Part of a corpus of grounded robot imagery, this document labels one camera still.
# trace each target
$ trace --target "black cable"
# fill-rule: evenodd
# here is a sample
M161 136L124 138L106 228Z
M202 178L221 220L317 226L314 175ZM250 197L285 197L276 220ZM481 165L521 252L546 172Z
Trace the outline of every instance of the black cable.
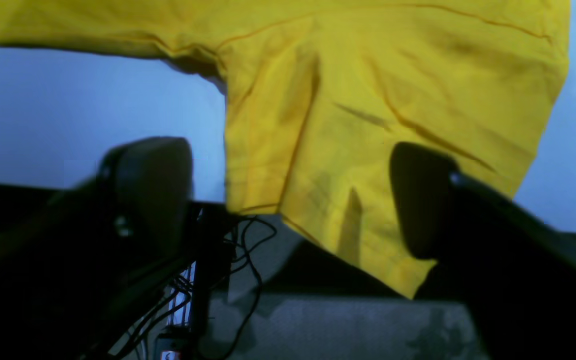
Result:
M240 223L236 223L232 230L230 231L230 237L232 238L232 242L238 244L240 242Z
M150 321L157 314L159 310L161 310L164 306L169 304L170 301L172 301L172 299L176 298L178 293L179 293L178 291L175 291L172 295L165 298L162 302L158 303L158 305L153 307L152 310L150 310L150 312L148 312L148 314L146 314L146 316L143 317L143 319L141 319L137 327L135 327L134 332L130 335L130 338L128 338L128 342L126 342L126 344L124 344L121 350L119 350L119 353L115 355L115 358L117 359L125 358L126 355L128 355L130 351L132 351L137 346L137 344L139 344L139 342L135 342L135 338L137 338L138 336L141 337L140 333L142 333L142 328L144 328L146 323Z
M255 265L252 263L252 259L250 259L250 252L246 248L246 232L248 231L249 227L253 223L254 223L254 221L250 221L246 225L244 230L242 231L241 244L244 247L244 249L246 250L244 253L244 255L246 256L246 263L250 265L250 271L252 271L252 274L253 274L254 278L256 279L257 287L256 287L256 294L254 296L254 301L252 303L252 306L250 307L250 311L247 313L246 317L244 317L244 320L241 322L241 325L239 326L237 333L235 335L235 339L233 340L232 345L230 346L228 351L226 351L226 353L224 355L222 355L221 357L209 358L209 357L202 355L198 350L197 356L201 360L226 360L229 356L233 355L233 352L235 351L235 348L237 347L237 344L240 341L240 337L242 337L242 333L243 333L244 328L246 327L246 324L248 323L248 321L250 320L252 315L255 313L255 310L257 310L257 306L259 305L259 300L261 299L261 291L262 291L262 287L263 287L263 281L261 279L261 275L259 274L259 271L255 267Z
M258 218L254 218L252 221L268 226L270 228L270 230L272 230L272 235L268 235L268 236L264 237L263 239L259 240L256 244L254 244L251 248L247 249L248 253L252 253L261 244L267 242L268 240L274 238L277 235L277 228L272 226L272 224L267 223L266 221L263 221L262 219L258 219ZM237 263L237 262L240 262L241 260L244 260L245 258L246 258L246 255L244 254L244 255L239 256L238 258L234 259L232 262Z
M174 289L183 289L184 291L187 291L187 292L193 291L191 286L189 286L188 284L186 284L185 282L183 282L179 278L175 278L174 280L172 280L169 285L170 285L170 287L172 287Z
M150 324L148 325L148 327L146 328L146 330L144 330L141 335L139 335L139 337L137 337L135 339L136 343L139 344L139 342L144 341L144 339L146 337L148 337L148 333L151 332L151 330L153 330L153 328L155 326L157 326L158 323L160 323L160 321L166 319L166 317L169 317L171 314L174 314L177 312L177 310L183 308L184 306L186 306L188 303L190 303L191 297L189 293L185 293L185 299L183 299L183 301L173 307L172 309L164 312L162 315L160 315L159 317L156 317L153 321L150 322ZM128 355L130 353L131 349L126 350L126 353L124 353L124 350L120 351L119 353L117 353L117 358L121 359L123 357L126 357L126 355Z
M143 352L144 354L146 354L146 359L145 360L149 360L151 358L151 353L149 352L148 349L148 337L146 337L142 342L141 342L141 346L143 347Z
M133 336L132 333L130 333L128 330L126 330L126 335L128 335L128 338ZM139 348L137 346L134 347L134 353L137 355L137 360L142 360L142 354L139 353Z
M183 277L181 274L174 278L173 282L178 282L182 285L186 290L192 292L195 287L194 285L188 280L187 278Z
M215 282L213 285L211 285L210 287L208 287L208 290L214 290L216 287L219 286L219 284L222 283L222 281L228 279L228 277L230 277L231 275L238 273L242 270L244 270L247 266L248 266L249 262L244 262L243 265L239 266L236 269L231 270L227 275L223 276L222 278L220 278L217 282Z
M181 287L177 287L177 286L174 285L174 284L172 284L172 287L173 287L174 289L176 289L176 291L178 291L178 292L180 292L181 294L183 294L183 301L186 301L186 300L192 298L190 292L186 291L185 289L183 289L183 288L181 288ZM181 323L182 325L184 324L184 320L185 320L185 316L182 315L182 323ZM171 325L171 326L174 326L174 325L175 325L175 313L174 313L174 312L173 312L172 314L170 314L170 324L169 324L169 325Z

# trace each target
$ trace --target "yellow t-shirt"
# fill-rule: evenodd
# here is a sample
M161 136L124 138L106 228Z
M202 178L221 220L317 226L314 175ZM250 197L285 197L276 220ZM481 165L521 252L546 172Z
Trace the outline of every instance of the yellow t-shirt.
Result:
M194 57L228 84L227 207L280 213L407 297L400 141L512 195L568 69L569 0L0 0L0 46Z

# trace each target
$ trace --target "gray surface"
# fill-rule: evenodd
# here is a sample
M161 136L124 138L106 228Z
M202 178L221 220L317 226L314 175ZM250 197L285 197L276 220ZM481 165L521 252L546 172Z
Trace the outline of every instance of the gray surface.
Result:
M277 216L263 217L279 228L259 246L253 262L269 281L304 241ZM254 224L252 246L266 235ZM206 356L222 355L249 312L256 281L249 269L232 277L229 294L216 292L210 328L202 339ZM243 332L233 360L484 359L466 310L452 303L397 298L326 296L264 291Z

